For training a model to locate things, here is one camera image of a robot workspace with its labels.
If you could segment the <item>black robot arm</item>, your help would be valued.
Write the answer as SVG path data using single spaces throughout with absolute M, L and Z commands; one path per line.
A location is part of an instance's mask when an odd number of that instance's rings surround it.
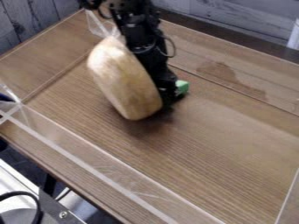
M 175 56 L 167 52 L 166 41 L 174 41 L 159 28 L 159 10 L 153 0 L 79 0 L 89 11 L 98 11 L 105 19 L 113 19 L 126 47 L 137 56 L 163 98 L 163 105 L 171 106 L 186 94 L 189 84 L 169 67 L 169 59 Z

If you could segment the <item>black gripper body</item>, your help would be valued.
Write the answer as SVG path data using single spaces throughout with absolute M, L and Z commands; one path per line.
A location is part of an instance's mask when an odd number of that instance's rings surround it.
M 162 54 L 159 48 L 135 49 L 134 54 L 145 66 L 157 87 L 169 93 L 174 93 L 177 91 L 175 82 L 178 76 L 169 68 L 169 58 Z

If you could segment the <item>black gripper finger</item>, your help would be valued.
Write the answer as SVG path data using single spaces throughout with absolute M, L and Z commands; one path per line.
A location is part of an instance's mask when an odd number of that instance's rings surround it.
M 185 95 L 177 96 L 175 90 L 177 90 L 177 87 L 174 89 L 162 88 L 162 87 L 159 88 L 159 94 L 163 99 L 163 107 L 166 109 L 170 108 L 185 97 Z

